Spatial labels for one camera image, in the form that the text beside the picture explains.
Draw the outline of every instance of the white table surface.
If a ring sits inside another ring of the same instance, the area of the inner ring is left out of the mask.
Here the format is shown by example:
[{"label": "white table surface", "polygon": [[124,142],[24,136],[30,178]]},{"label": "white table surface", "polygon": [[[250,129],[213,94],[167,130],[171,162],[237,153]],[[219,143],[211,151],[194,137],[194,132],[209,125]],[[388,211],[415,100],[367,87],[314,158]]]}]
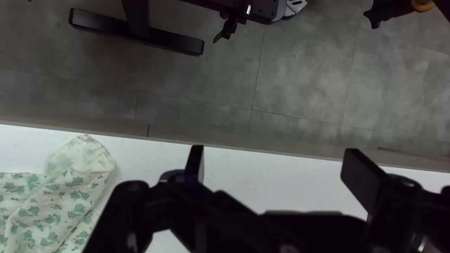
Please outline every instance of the white table surface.
[{"label": "white table surface", "polygon": [[[0,125],[0,172],[43,173],[46,159],[80,133]],[[114,186],[144,180],[152,186],[168,170],[183,168],[189,145],[92,135],[116,160],[119,170],[108,181],[95,210],[104,208]],[[204,184],[224,190],[262,213],[266,210],[337,210],[365,218],[367,213],[340,180],[341,162],[231,149],[205,148]],[[450,185],[450,174],[383,167],[417,180],[431,191]],[[168,231],[154,236],[147,252],[187,252]]]}]

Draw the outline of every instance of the yellow object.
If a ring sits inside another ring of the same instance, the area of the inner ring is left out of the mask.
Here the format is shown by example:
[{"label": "yellow object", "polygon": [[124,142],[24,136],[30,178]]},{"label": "yellow object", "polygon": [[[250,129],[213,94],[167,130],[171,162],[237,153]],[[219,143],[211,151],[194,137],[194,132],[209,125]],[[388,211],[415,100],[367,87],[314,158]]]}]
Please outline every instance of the yellow object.
[{"label": "yellow object", "polygon": [[431,8],[434,7],[433,1],[428,1],[425,4],[422,4],[420,2],[423,2],[423,0],[411,0],[411,5],[416,11],[423,12],[431,10]]}]

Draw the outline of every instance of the gray tile floor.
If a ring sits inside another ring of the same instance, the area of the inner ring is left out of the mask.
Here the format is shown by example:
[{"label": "gray tile floor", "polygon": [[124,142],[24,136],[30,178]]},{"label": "gray tile floor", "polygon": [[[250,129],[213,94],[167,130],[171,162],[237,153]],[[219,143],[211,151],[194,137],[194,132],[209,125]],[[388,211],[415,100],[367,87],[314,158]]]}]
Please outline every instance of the gray tile floor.
[{"label": "gray tile floor", "polygon": [[124,19],[120,0],[0,1],[0,106],[450,154],[450,23],[437,9],[370,30],[370,0],[310,0],[288,20],[239,26],[152,0],[155,27],[206,41],[192,57],[73,29],[71,7]]}]

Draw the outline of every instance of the floral cloth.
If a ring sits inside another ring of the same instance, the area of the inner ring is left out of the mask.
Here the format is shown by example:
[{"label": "floral cloth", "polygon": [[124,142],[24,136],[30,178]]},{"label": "floral cloth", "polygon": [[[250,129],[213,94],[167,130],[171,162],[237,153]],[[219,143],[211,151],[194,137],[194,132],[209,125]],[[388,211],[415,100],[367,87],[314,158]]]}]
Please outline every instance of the floral cloth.
[{"label": "floral cloth", "polygon": [[103,145],[82,135],[49,158],[45,175],[0,173],[0,252],[81,252],[115,166]]}]

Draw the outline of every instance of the fabric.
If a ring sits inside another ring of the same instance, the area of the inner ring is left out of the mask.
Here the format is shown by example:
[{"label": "fabric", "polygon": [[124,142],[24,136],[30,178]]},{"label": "fabric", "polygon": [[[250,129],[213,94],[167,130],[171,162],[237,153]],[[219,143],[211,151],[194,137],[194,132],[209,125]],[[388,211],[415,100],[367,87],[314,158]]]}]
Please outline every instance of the fabric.
[{"label": "fabric", "polygon": [[49,158],[45,175],[0,173],[0,252],[81,252],[98,218],[90,210],[115,166],[82,135]]}]

